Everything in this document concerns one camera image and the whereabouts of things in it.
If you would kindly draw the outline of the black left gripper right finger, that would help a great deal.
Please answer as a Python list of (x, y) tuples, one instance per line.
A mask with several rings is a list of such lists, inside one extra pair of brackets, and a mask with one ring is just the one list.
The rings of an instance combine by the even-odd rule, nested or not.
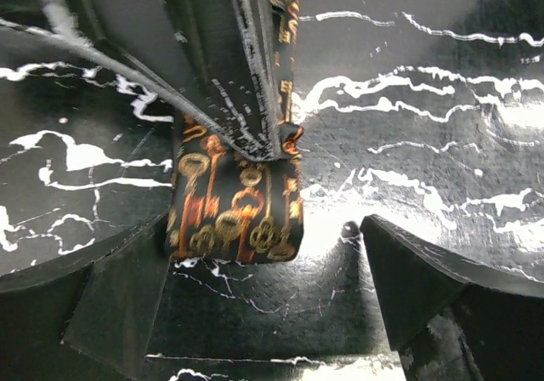
[(388, 343), (409, 380), (541, 380), (543, 284), (377, 215), (360, 231)]

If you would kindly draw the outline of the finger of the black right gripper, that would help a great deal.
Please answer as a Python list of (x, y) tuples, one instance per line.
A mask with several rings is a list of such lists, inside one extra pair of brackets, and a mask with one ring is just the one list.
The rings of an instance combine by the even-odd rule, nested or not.
[(1, 25), (118, 71), (211, 129), (165, 0), (1, 0)]
[(195, 69), (197, 107), (252, 160), (280, 157), (269, 0), (165, 0)]

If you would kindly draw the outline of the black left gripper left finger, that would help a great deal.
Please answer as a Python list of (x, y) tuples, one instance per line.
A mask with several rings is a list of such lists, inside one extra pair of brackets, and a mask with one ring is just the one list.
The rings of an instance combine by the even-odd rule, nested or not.
[(1, 278), (3, 380), (136, 380), (169, 261), (167, 215)]

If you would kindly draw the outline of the black key pattern tie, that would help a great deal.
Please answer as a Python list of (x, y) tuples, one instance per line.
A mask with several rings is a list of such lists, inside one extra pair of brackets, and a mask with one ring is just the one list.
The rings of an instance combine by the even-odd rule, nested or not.
[(272, 62), (279, 94), (280, 157), (253, 161), (194, 117), (173, 117), (172, 201), (166, 254), (175, 261), (222, 259), (244, 264), (294, 259), (303, 238), (298, 139), (292, 121), (299, 0), (269, 0)]

